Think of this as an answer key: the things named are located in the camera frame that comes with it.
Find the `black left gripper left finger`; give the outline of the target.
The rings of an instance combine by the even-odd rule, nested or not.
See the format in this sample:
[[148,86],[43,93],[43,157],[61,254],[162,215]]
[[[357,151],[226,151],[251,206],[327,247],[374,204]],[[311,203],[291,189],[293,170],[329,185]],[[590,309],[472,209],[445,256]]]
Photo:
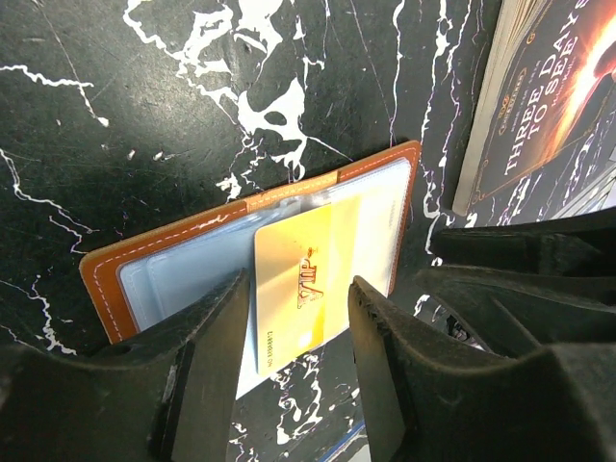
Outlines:
[[221,461],[249,312],[239,270],[91,357],[1,348],[5,461]]

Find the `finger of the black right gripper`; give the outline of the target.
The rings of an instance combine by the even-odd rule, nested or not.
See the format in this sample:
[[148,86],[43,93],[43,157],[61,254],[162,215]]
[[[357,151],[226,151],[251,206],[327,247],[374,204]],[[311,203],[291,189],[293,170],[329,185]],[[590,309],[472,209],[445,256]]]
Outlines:
[[571,278],[615,278],[615,210],[508,226],[448,228],[430,250],[443,264],[429,281],[468,270]]
[[500,356],[554,344],[615,342],[615,278],[554,276],[482,267],[423,269],[416,283]]

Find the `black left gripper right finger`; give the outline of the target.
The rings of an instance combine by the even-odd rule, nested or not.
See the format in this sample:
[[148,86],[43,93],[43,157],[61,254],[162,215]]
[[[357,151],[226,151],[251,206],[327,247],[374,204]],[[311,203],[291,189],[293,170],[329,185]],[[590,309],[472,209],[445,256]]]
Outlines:
[[361,277],[347,306],[372,460],[614,459],[613,345],[498,356],[414,318]]

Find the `brown leather card holder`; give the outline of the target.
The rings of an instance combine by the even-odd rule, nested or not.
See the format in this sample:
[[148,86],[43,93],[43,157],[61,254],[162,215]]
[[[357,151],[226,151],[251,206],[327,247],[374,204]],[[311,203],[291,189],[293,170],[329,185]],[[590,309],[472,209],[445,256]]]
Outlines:
[[421,149],[419,142],[407,141],[90,252],[80,272],[109,339],[119,343],[143,332],[245,270],[250,298],[238,394],[247,394],[270,377],[257,371],[256,232],[337,200],[360,199],[352,269],[343,288],[348,326],[347,288],[354,276],[384,295],[394,287]]

